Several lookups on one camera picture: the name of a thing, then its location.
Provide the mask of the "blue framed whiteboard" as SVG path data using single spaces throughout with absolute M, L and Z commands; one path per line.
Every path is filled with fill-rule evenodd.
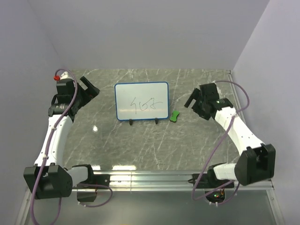
M 117 83 L 114 86 L 116 118 L 154 120 L 169 117 L 167 82 Z

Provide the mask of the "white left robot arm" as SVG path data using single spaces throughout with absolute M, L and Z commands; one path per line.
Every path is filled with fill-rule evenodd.
M 95 183 L 91 165 L 75 165 L 70 170 L 62 165 L 67 136 L 75 115 L 100 92 L 84 76 L 80 80 L 86 89 L 75 86 L 68 75 L 56 82 L 57 94 L 53 96 L 48 110 L 48 129 L 43 147 L 34 165 L 26 167 L 23 173 L 35 199 L 68 197 L 76 185 L 90 188 Z

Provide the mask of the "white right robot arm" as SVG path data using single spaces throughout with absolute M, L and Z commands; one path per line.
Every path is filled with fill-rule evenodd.
M 275 172 L 276 150 L 272 144 L 265 144 L 246 126 L 227 98 L 220 98 L 215 83 L 195 88 L 185 103 L 189 107 L 192 100 L 193 112 L 205 120 L 213 119 L 230 137 L 239 152 L 237 163 L 220 163 L 205 167 L 207 183 L 218 187 L 224 181 L 238 181 L 246 186 L 271 179 Z

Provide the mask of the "green whiteboard eraser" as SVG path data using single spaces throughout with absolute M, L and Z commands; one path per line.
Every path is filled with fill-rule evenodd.
M 177 122 L 177 117 L 179 116 L 180 112 L 177 110 L 174 110 L 169 118 L 171 122 Z

